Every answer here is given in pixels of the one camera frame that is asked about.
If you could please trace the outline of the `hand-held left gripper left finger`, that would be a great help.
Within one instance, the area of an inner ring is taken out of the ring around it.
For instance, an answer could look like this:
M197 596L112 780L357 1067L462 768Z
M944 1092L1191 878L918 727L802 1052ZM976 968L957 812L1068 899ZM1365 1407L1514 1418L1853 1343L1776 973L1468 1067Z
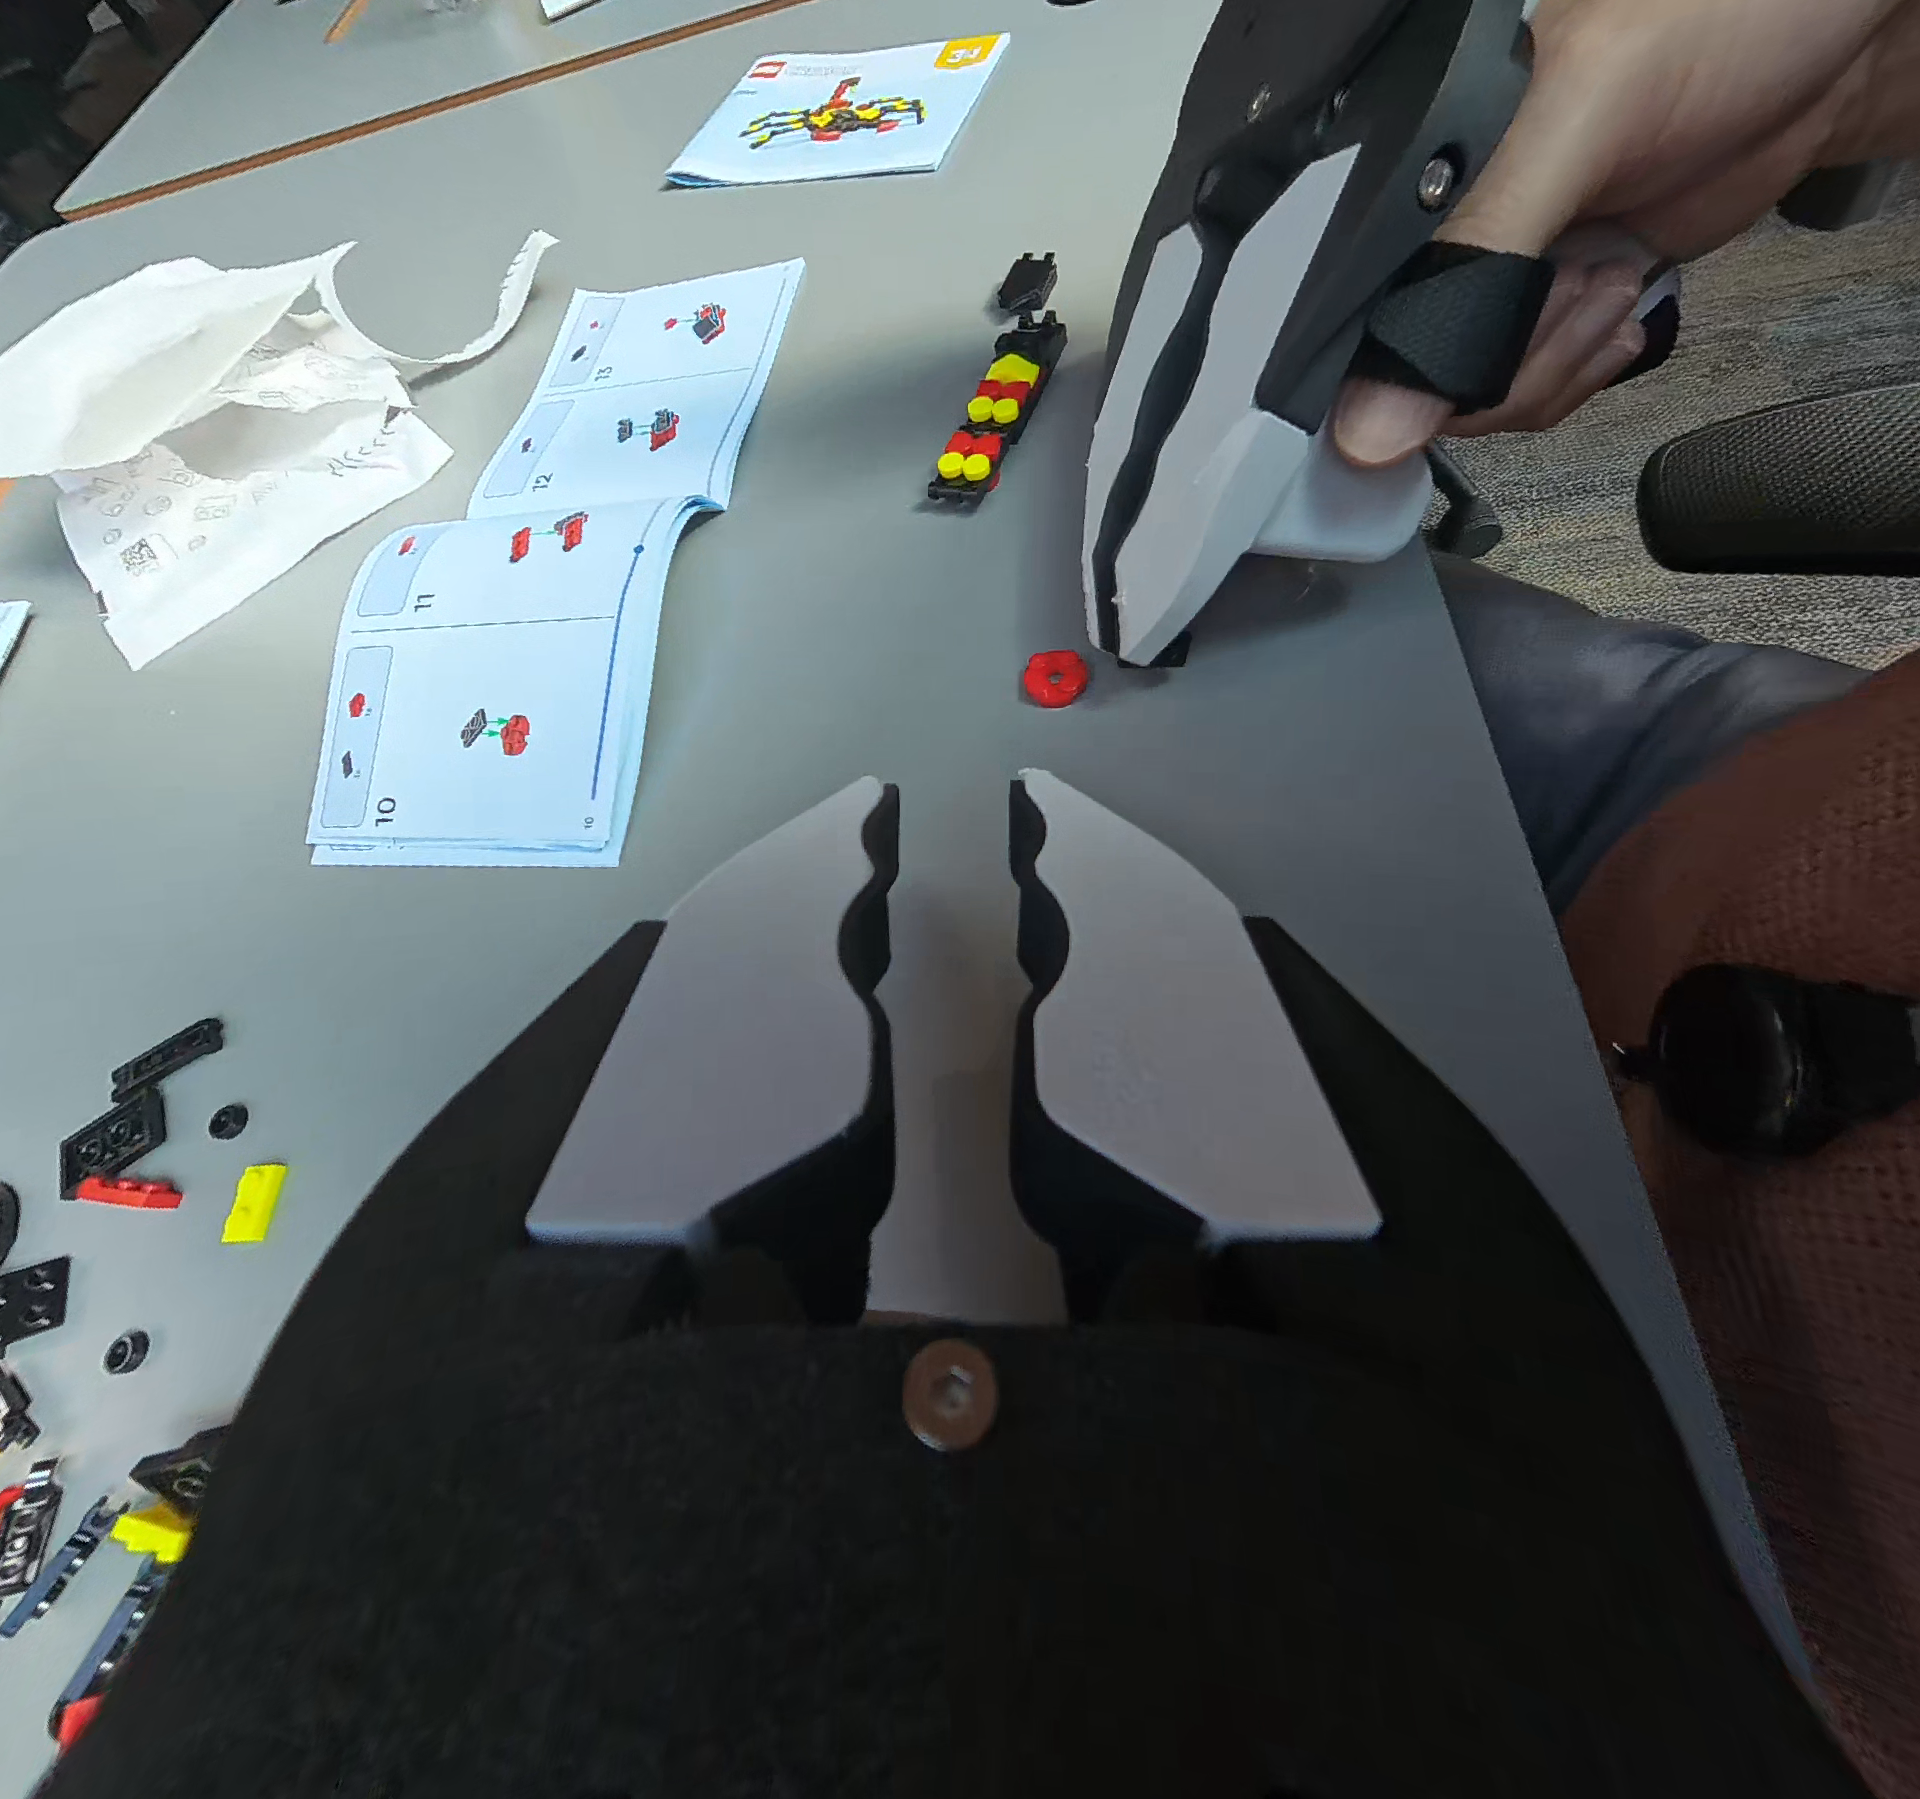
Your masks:
M855 777L666 914L531 1201L541 1240L684 1240L728 1201L889 1119L900 786Z

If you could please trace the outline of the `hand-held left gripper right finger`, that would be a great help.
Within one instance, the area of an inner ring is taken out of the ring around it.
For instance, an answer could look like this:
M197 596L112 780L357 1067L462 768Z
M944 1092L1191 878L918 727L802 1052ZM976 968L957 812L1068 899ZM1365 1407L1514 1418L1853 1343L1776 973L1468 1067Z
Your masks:
M1195 1217L1209 1246L1370 1237L1379 1206L1234 901L1161 839L1044 768L1037 1100L1048 1122Z

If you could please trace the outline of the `person's grey trouser leg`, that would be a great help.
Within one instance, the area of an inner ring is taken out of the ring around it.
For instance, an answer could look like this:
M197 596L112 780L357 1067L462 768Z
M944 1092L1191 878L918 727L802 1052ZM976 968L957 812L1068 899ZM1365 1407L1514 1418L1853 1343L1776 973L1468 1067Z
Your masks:
M1430 567L1556 914L1678 786L1868 679L1797 648L1620 621L1453 553Z

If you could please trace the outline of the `pile of loose toy bricks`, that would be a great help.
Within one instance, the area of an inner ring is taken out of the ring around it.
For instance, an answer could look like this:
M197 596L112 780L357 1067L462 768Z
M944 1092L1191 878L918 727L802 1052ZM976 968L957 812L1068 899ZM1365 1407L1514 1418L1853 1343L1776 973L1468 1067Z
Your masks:
M112 1068L109 1110L61 1140L61 1203L122 1208L178 1208L181 1191L167 1176L138 1171L169 1136L162 1080L184 1067L225 1048L225 1021L201 1016ZM248 1166L234 1191L225 1240L260 1240L273 1228L283 1166ZM30 1394L10 1347L61 1331L66 1319L69 1255L4 1269L4 1454L30 1450L40 1428ZM154 1347L151 1331L128 1327L101 1355L104 1377L139 1371ZM116 1601L104 1627L87 1646L80 1667L52 1698L46 1737L65 1756L87 1730L124 1656L151 1624L169 1579L184 1558L205 1509L205 1490L227 1428L201 1428L178 1446L146 1454L128 1465L138 1497L101 1490L66 1538L53 1546L65 1486L61 1456L39 1456L25 1479L4 1482L4 1643L35 1627L87 1561L117 1546L138 1558L131 1585Z

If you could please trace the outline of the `closed instruction booklet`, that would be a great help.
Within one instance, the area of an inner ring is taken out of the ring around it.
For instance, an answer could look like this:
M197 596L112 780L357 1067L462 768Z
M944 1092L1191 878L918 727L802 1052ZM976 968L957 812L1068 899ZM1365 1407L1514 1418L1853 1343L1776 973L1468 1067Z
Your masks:
M726 187L935 171L1006 49L1006 33L989 33L852 54L764 54L666 181Z

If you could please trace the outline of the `grey desk with orange edge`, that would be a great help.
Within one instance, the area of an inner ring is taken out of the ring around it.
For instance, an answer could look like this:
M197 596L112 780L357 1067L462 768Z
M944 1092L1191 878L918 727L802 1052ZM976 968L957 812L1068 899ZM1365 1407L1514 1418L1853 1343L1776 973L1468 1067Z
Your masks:
M775 0L603 0L546 22L536 0L229 0L53 199L87 217L151 193L326 147L533 69L670 42Z

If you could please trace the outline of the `black office chair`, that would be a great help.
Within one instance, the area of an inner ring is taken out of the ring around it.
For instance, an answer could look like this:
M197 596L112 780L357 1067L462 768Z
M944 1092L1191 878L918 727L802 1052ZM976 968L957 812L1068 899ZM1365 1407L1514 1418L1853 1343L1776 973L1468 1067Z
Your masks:
M1745 410L1628 462L1656 567L1915 578L1915 380Z

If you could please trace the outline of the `black yellow red brick assembly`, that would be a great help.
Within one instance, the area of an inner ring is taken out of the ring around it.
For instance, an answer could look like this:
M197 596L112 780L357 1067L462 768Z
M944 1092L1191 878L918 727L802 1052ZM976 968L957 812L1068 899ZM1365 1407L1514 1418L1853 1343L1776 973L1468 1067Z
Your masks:
M1026 433L1068 345L1056 309L1021 314L997 334L957 427L935 456L924 496L935 504L976 508L1001 479L1011 447Z

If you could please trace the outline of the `open blue instruction booklet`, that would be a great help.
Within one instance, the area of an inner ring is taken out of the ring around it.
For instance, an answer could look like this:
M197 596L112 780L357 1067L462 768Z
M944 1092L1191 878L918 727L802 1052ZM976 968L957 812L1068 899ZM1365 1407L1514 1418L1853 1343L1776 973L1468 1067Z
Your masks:
M360 563L339 621L317 866L611 866L669 563L726 512L802 258L576 292L462 519Z

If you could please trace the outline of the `black round knob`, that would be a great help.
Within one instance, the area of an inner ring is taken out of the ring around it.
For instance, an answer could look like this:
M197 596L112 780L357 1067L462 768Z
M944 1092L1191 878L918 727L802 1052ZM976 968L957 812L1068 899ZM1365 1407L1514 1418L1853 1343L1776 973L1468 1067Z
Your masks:
M1745 962L1682 968L1620 1080L1720 1157L1808 1157L1915 1100L1915 998Z

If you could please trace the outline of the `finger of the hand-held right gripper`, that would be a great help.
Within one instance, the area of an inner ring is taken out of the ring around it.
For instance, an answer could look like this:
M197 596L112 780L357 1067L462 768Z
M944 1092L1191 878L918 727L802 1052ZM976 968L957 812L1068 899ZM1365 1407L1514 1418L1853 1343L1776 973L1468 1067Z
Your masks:
M1303 167L1221 258L1205 353L1143 512L1115 553L1118 648L1154 663L1244 553L1319 558L1353 476L1330 447L1258 402L1358 147Z
M1132 314L1110 328L1110 375L1086 447L1080 592L1101 653L1118 648L1115 553L1138 522L1161 444L1186 405L1221 282L1221 251L1195 224L1161 236L1136 271Z

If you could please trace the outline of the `torn white paper bag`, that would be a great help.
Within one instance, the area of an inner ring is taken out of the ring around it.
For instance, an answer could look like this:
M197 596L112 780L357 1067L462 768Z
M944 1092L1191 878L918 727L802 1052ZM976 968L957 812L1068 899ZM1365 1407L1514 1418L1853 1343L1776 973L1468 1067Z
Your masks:
M142 265L4 353L4 479L53 479L65 539L138 673L426 485L451 444L410 385L493 353L546 231L516 248L493 323L410 359L339 298L353 242L277 265Z

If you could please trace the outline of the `person's right hand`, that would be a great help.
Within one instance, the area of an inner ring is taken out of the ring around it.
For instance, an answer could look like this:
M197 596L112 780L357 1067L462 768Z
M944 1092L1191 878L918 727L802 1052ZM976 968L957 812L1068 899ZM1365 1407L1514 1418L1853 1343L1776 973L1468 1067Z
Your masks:
M1434 435L1549 427L1641 356L1643 258L1723 246L1815 170L1911 155L1915 0L1538 0L1524 104L1442 236L1543 257L1625 231L1643 251L1573 251L1493 410L1349 378L1333 444L1385 467Z

